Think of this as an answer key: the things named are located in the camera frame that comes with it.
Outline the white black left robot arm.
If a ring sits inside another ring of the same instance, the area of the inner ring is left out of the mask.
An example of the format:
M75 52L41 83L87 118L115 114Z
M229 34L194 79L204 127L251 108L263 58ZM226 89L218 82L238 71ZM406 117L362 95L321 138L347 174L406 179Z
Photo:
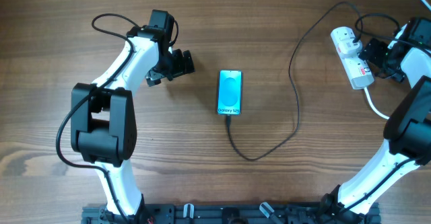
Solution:
M153 10L147 25L133 24L119 36L124 48L103 75L72 89L64 123L71 125L71 148L81 154L81 168L99 176L109 223L153 222L131 165L137 143L133 96L143 81L155 86L194 72L191 53L173 48L178 31L171 14Z

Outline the blue screen smartphone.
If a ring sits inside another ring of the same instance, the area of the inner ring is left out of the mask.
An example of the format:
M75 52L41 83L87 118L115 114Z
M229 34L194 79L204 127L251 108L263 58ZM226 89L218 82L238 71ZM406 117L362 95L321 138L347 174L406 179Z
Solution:
M242 71L221 70L218 79L217 113L240 115L242 108Z

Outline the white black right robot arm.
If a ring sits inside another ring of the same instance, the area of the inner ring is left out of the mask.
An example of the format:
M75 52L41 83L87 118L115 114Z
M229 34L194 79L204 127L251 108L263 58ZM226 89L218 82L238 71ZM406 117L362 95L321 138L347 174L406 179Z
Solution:
M411 91L387 119L383 143L349 181L324 195L317 216L339 223L365 220L397 180L430 162L430 20L413 17L392 39L380 68L406 77Z

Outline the white power strip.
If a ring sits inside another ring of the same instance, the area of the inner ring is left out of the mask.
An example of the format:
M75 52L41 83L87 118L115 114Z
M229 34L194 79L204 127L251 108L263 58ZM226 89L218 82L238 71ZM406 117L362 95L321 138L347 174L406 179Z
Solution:
M353 30L345 26L334 29L330 36L334 43L337 54L337 46L340 41L356 39L356 35L354 34ZM372 76L367 62L358 57L360 52L358 52L355 57L349 58L341 58L338 54L341 64L345 69L347 78L353 89L364 89L374 82L374 77Z

